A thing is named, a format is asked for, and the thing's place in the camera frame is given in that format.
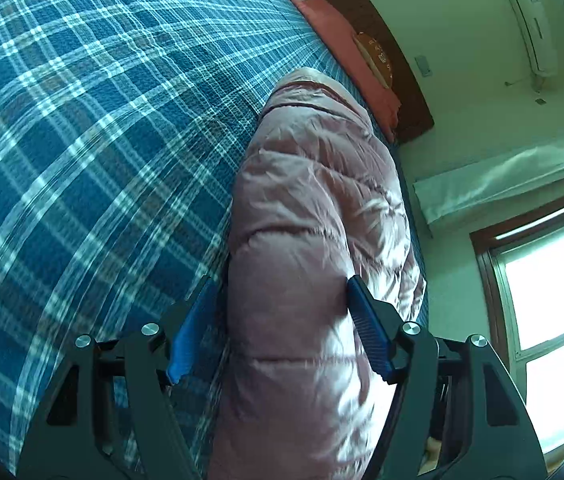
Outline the pink puffer jacket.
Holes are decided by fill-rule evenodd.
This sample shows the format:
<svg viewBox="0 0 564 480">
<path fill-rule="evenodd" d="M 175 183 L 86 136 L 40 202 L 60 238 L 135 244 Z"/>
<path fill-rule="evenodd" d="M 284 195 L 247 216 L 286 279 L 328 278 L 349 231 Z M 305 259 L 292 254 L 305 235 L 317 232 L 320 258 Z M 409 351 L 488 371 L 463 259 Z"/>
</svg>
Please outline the pink puffer jacket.
<svg viewBox="0 0 564 480">
<path fill-rule="evenodd" d="M 349 278 L 412 321 L 426 282 L 396 164 L 339 82 L 299 68 L 263 108 L 233 191 L 231 356 L 211 479 L 358 479 L 393 386 L 372 370 Z"/>
</svg>

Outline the light green right curtain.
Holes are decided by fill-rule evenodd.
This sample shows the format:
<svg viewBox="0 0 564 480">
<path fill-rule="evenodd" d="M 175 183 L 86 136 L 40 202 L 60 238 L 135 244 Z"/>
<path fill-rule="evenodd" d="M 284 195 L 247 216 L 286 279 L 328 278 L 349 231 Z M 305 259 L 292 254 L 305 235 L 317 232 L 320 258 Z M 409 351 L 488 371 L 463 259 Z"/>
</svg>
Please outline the light green right curtain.
<svg viewBox="0 0 564 480">
<path fill-rule="evenodd" d="M 499 200 L 564 180 L 564 140 L 524 148 L 436 174 L 413 184 L 431 229 L 472 217 Z"/>
</svg>

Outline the blue plaid bed sheet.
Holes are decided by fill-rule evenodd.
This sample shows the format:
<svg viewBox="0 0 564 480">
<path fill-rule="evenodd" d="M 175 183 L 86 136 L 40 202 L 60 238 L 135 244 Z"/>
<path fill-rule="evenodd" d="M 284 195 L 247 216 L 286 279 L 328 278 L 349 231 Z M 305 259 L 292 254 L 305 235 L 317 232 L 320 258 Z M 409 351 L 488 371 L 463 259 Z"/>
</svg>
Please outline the blue plaid bed sheet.
<svg viewBox="0 0 564 480">
<path fill-rule="evenodd" d="M 346 74 L 291 0 L 0 0 L 0 461 L 61 352 L 185 297 L 285 73 Z"/>
</svg>

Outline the small brown embroidered cushion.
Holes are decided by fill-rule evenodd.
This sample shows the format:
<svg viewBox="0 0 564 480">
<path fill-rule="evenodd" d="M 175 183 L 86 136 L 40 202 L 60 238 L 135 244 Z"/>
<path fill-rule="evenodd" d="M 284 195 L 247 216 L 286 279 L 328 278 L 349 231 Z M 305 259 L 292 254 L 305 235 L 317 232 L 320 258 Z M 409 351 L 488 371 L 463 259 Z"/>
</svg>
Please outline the small brown embroidered cushion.
<svg viewBox="0 0 564 480">
<path fill-rule="evenodd" d="M 381 44 L 365 32 L 358 32 L 353 39 L 379 83 L 387 89 L 393 87 L 393 66 Z"/>
</svg>

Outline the orange red pillow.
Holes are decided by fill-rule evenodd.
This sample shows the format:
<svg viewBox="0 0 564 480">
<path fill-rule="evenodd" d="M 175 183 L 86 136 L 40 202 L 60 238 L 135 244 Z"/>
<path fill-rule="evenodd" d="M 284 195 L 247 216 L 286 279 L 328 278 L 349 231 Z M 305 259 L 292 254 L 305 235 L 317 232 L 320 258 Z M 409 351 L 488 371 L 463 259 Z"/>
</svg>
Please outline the orange red pillow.
<svg viewBox="0 0 564 480">
<path fill-rule="evenodd" d="M 389 143 L 396 140 L 401 103 L 393 92 L 379 83 L 355 44 L 355 31 L 347 18 L 326 0 L 291 0 L 323 44 L 353 81 Z"/>
</svg>

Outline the right window wooden frame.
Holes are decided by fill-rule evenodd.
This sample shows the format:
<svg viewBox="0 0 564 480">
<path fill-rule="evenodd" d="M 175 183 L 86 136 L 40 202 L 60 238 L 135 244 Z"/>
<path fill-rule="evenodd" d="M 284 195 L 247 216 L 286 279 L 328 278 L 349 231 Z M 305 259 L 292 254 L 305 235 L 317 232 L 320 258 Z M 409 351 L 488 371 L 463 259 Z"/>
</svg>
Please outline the right window wooden frame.
<svg viewBox="0 0 564 480">
<path fill-rule="evenodd" d="M 564 196 L 471 235 L 491 344 L 548 468 L 564 463 Z"/>
</svg>

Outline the wall switch plate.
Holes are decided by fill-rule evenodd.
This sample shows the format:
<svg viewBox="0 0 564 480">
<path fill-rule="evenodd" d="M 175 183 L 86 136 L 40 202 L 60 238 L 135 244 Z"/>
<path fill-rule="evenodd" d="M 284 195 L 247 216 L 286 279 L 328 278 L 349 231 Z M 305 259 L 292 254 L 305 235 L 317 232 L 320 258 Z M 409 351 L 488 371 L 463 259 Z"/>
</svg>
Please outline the wall switch plate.
<svg viewBox="0 0 564 480">
<path fill-rule="evenodd" d="M 417 66 L 417 69 L 419 70 L 419 73 L 424 78 L 431 77 L 433 75 L 430 62 L 428 62 L 427 57 L 425 55 L 416 55 L 414 61 Z"/>
</svg>

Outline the white wall air conditioner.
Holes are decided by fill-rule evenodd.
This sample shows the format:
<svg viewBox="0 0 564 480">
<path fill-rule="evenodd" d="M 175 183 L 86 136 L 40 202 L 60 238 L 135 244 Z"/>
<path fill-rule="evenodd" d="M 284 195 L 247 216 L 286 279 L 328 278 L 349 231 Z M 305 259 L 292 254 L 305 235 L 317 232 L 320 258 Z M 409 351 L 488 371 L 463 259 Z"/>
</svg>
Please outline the white wall air conditioner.
<svg viewBox="0 0 564 480">
<path fill-rule="evenodd" d="M 509 0 L 524 41 L 532 73 L 553 77 L 558 72 L 550 24 L 541 0 Z"/>
</svg>

